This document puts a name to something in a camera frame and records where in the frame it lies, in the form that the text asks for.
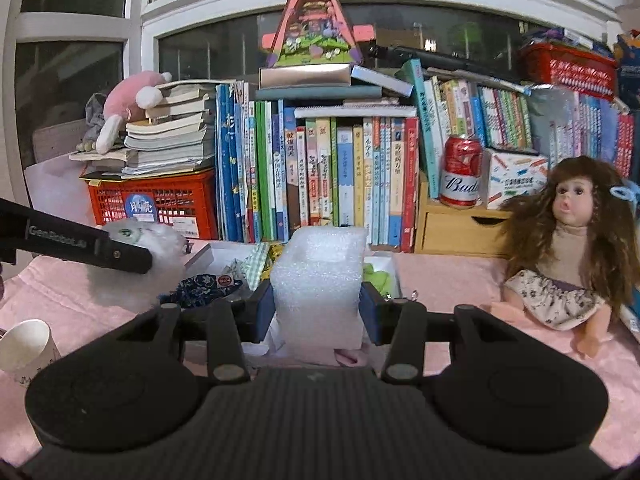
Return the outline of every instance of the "red beer can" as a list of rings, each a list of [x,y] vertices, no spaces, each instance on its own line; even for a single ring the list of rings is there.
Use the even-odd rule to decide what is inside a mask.
[[[459,209],[476,205],[482,146],[476,138],[449,137],[444,145],[440,201]]]

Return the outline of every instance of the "white cup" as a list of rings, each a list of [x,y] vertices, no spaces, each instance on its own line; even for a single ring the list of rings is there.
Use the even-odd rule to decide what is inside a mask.
[[[60,359],[51,328],[41,319],[27,319],[0,338],[0,370],[25,388],[45,366]]]

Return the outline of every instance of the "blue patterned cloth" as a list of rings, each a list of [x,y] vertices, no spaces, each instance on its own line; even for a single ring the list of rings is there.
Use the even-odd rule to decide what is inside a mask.
[[[219,286],[213,274],[198,274],[182,280],[173,292],[163,294],[158,299],[160,304],[175,303],[180,308],[197,308],[228,296],[241,285],[240,280],[234,280],[229,286]]]

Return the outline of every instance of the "foam packaging block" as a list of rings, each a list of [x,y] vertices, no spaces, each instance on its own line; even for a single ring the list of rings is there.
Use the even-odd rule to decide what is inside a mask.
[[[367,235],[363,228],[298,229],[271,270],[276,317],[286,344],[358,349]]]

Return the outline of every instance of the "red plastic basket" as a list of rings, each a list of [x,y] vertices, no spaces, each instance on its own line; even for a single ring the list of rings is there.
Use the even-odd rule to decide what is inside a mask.
[[[98,225],[126,218],[125,202],[133,193],[154,200],[158,220],[174,224],[174,217],[195,220],[196,229],[183,232],[189,238],[217,240],[214,171],[184,176],[140,178],[123,181],[91,180],[88,183],[91,205]]]
[[[568,46],[537,43],[521,51],[526,77],[536,83],[559,84],[578,92],[612,100],[616,62]]]

